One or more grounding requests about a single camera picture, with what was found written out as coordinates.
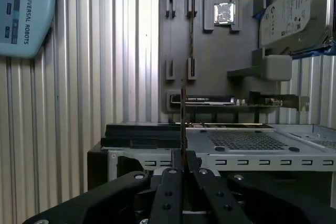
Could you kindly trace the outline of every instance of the mounting hole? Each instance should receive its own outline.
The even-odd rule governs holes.
[[[223,208],[224,208],[224,210],[229,211],[229,212],[232,211],[232,209],[233,209],[232,206],[230,206],[230,205],[225,205]]]
[[[224,148],[224,147],[220,147],[220,146],[218,146],[218,147],[215,148],[215,151],[218,151],[218,152],[224,152],[224,151],[225,151],[225,148]]]
[[[296,147],[289,147],[288,150],[290,150],[291,152],[300,152],[300,149]]]
[[[169,209],[172,208],[172,206],[169,205],[169,204],[164,204],[164,205],[162,206],[162,208],[163,208],[163,210],[169,210]]]

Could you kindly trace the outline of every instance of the gray fixture board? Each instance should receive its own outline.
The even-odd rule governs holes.
[[[181,90],[190,56],[190,0],[160,0],[160,97],[163,113],[177,112],[167,106],[167,93]],[[215,5],[235,5],[234,24],[211,25]],[[277,94],[276,82],[246,77],[235,82],[227,71],[252,66],[252,51],[258,48],[259,22],[253,18],[253,0],[195,0],[193,56],[195,75],[187,82],[187,95],[234,95],[248,92]],[[227,15],[232,19],[232,12]]]

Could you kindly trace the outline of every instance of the blue tape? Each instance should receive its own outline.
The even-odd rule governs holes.
[[[321,55],[335,56],[336,55],[336,44],[333,44],[332,46],[324,47],[318,50],[305,52],[305,53],[297,54],[297,55],[291,55],[291,56],[293,60],[298,60],[298,59],[316,57],[316,56],[321,56]]]

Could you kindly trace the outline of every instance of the metal bracket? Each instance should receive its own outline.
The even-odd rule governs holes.
[[[227,77],[260,77],[265,81],[290,81],[292,58],[289,55],[267,55],[265,48],[252,52],[252,67],[227,72]]]

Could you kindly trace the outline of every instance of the gray plastic clip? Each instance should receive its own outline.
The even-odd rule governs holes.
[[[172,8],[172,17],[176,17],[176,3],[175,0],[166,0],[166,18],[169,17],[170,8]]]
[[[262,14],[267,8],[267,0],[253,0],[253,17]]]
[[[235,4],[235,23],[231,24],[230,32],[235,33],[242,30],[243,27],[243,11],[240,0],[230,0],[231,3]]]
[[[203,32],[212,33],[215,29],[215,0],[203,0]]]
[[[166,80],[175,80],[174,60],[166,60]]]
[[[192,16],[196,17],[196,14],[197,14],[197,10],[196,10],[196,5],[195,5],[195,0],[186,0],[186,16],[188,18]]]

